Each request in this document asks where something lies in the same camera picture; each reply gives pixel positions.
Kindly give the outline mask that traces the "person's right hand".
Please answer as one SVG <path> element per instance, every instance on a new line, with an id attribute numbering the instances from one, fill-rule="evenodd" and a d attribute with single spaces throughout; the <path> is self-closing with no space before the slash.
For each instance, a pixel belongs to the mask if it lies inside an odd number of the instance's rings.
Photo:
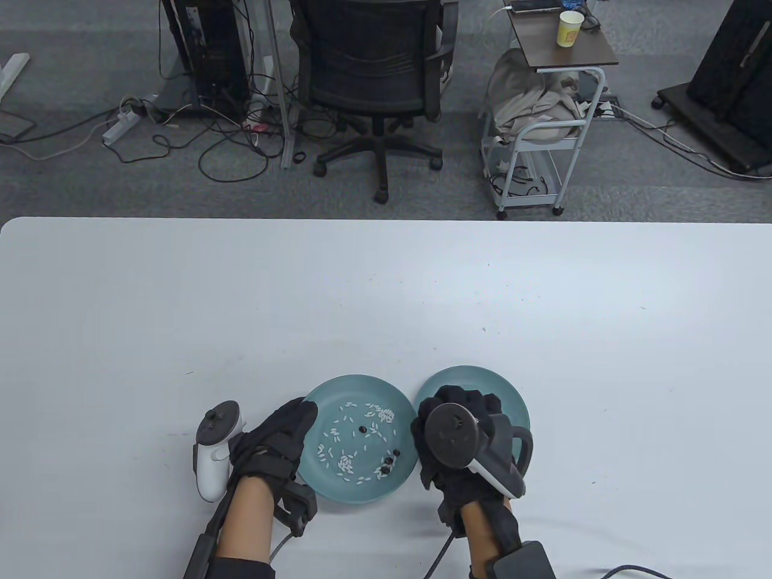
<path id="1" fill-rule="evenodd" d="M 442 493 L 442 523 L 455 537 L 466 537 L 461 510 L 479 504 L 501 548 L 518 549 L 518 523 L 505 502 L 525 493 L 529 430 L 510 422 L 496 395 L 457 385 L 422 400 L 410 430 L 422 485 Z"/>

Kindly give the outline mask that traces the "person's left hand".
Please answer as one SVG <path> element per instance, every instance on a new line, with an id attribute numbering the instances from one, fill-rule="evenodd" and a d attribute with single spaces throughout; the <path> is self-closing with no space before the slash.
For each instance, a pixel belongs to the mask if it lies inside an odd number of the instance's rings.
<path id="1" fill-rule="evenodd" d="M 307 432 L 318 416 L 315 402 L 298 397 L 273 411 L 261 425 L 229 441 L 232 472 L 226 489 L 234 490 L 244 478 L 261 479 L 270 488 L 274 504 L 295 480 Z"/>

